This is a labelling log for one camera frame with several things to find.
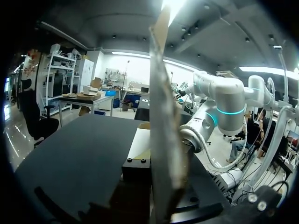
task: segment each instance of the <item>robotic arm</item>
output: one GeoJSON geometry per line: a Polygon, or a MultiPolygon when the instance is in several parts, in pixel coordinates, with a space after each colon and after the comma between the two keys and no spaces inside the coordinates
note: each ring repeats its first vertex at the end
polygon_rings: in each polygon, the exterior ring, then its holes
{"type": "MultiPolygon", "coordinates": [[[[264,107],[267,110],[272,110],[276,106],[274,97],[259,76],[251,76],[247,88],[241,80],[236,78],[194,72],[193,84],[179,93],[180,96],[194,94],[199,97],[208,96],[211,99],[195,112],[186,125],[180,127],[184,142],[193,145],[196,153],[205,149],[205,142],[208,141],[216,126],[226,135],[235,135],[242,130],[243,125],[246,126],[245,103],[255,107],[264,107]]],[[[242,153],[232,164],[216,168],[233,166],[242,157],[242,153]]]]}

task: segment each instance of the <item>floor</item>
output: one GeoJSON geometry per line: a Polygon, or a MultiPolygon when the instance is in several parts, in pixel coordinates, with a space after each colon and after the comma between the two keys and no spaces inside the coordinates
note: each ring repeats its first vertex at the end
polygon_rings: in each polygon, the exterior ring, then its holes
{"type": "MultiPolygon", "coordinates": [[[[78,117],[79,109],[66,110],[63,112],[64,125],[71,122],[72,120],[78,117]]],[[[4,107],[5,114],[5,129],[4,137],[7,140],[7,149],[8,149],[8,158],[12,165],[13,171],[17,169],[19,164],[26,158],[26,156],[34,150],[35,141],[29,135],[26,127],[26,122],[21,112],[19,112],[16,105],[10,106],[5,105],[4,107]]],[[[135,113],[133,110],[128,110],[126,112],[120,111],[120,108],[115,108],[113,110],[113,116],[126,119],[134,119],[135,113]]],[[[53,116],[59,120],[59,114],[53,116]]],[[[221,166],[226,166],[228,163],[226,159],[229,157],[231,144],[229,143],[231,139],[229,137],[223,137],[223,134],[216,128],[209,141],[212,143],[208,146],[208,150],[211,154],[213,160],[219,163],[221,166]]],[[[214,168],[209,162],[207,155],[204,151],[197,153],[196,156],[200,159],[204,167],[210,171],[212,174],[215,172],[225,172],[226,170],[218,170],[214,168]]],[[[256,158],[255,164],[253,164],[247,171],[246,176],[256,170],[260,165],[262,160],[256,158]]],[[[249,175],[246,180],[250,180],[252,175],[249,175]]],[[[272,180],[272,184],[284,180],[284,171],[275,175],[274,170],[270,169],[269,172],[265,172],[260,180],[257,182],[257,186],[268,185],[272,180]]]]}

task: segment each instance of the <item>fluorescent light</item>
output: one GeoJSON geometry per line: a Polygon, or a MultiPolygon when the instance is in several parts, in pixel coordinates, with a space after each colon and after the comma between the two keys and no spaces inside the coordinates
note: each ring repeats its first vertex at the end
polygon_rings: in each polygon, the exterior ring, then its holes
{"type": "MultiPolygon", "coordinates": [[[[149,55],[140,55],[140,54],[126,53],[126,52],[112,52],[112,54],[113,55],[123,55],[123,56],[134,56],[134,57],[150,58],[149,55]]],[[[180,63],[177,63],[177,62],[173,62],[173,61],[170,61],[170,60],[163,59],[163,61],[165,63],[173,64],[173,65],[176,65],[176,66],[179,66],[179,67],[182,67],[184,69],[191,70],[191,71],[199,71],[198,69],[195,69],[195,68],[192,68],[190,66],[183,65],[183,64],[180,64],[180,63]]]]}
{"type": "Polygon", "coordinates": [[[112,52],[112,54],[113,55],[126,55],[126,56],[150,58],[149,55],[140,55],[140,54],[126,53],[126,52],[112,52]]]}
{"type": "Polygon", "coordinates": [[[180,11],[181,7],[185,4],[186,0],[163,0],[161,10],[166,6],[169,5],[171,8],[170,18],[168,26],[171,25],[172,21],[180,11]]]}
{"type": "MultiPolygon", "coordinates": [[[[275,68],[268,68],[268,67],[240,67],[240,69],[242,71],[265,72],[265,73],[271,73],[280,76],[285,75],[285,71],[283,69],[275,69],[275,68]]],[[[299,75],[291,71],[286,71],[286,76],[289,78],[299,80],[299,75]]]]}
{"type": "Polygon", "coordinates": [[[16,69],[14,70],[14,73],[20,68],[20,66],[16,67],[16,69]]]}
{"type": "Polygon", "coordinates": [[[169,64],[174,64],[176,66],[179,66],[179,67],[182,67],[184,69],[188,69],[188,70],[191,70],[191,71],[198,71],[198,69],[194,69],[190,66],[187,66],[187,65],[183,65],[183,64],[180,64],[180,63],[176,63],[176,62],[173,62],[173,61],[169,61],[169,60],[166,60],[166,59],[163,59],[164,62],[166,63],[169,63],[169,64]]]}

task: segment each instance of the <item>man sitting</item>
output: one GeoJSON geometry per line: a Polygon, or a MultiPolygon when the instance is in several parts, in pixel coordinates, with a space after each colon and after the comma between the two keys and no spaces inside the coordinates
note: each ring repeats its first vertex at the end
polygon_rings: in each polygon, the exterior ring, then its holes
{"type": "MultiPolygon", "coordinates": [[[[267,129],[266,125],[263,124],[264,117],[266,116],[266,110],[259,108],[257,111],[257,116],[251,116],[247,122],[247,142],[246,148],[250,149],[256,140],[263,139],[265,130],[267,129]]],[[[230,152],[229,159],[226,161],[232,163],[236,160],[238,156],[238,151],[241,151],[245,144],[245,140],[234,141],[232,143],[232,150],[230,152]]]]}

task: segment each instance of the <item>white wall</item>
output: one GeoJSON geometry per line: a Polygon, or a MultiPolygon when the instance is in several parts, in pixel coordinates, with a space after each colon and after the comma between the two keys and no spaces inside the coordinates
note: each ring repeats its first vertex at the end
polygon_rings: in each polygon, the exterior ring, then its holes
{"type": "Polygon", "coordinates": [[[92,74],[93,80],[94,77],[99,77],[100,75],[104,54],[99,50],[94,50],[88,51],[86,55],[90,61],[94,62],[92,74]]]}
{"type": "MultiPolygon", "coordinates": [[[[106,68],[118,69],[125,71],[127,68],[127,81],[142,82],[143,84],[150,84],[150,60],[148,58],[140,58],[134,56],[122,56],[122,55],[104,55],[98,77],[104,79],[106,68]]],[[[183,82],[193,82],[193,72],[181,68],[179,66],[165,63],[167,72],[171,79],[171,72],[173,72],[172,82],[181,84],[183,82]]]]}

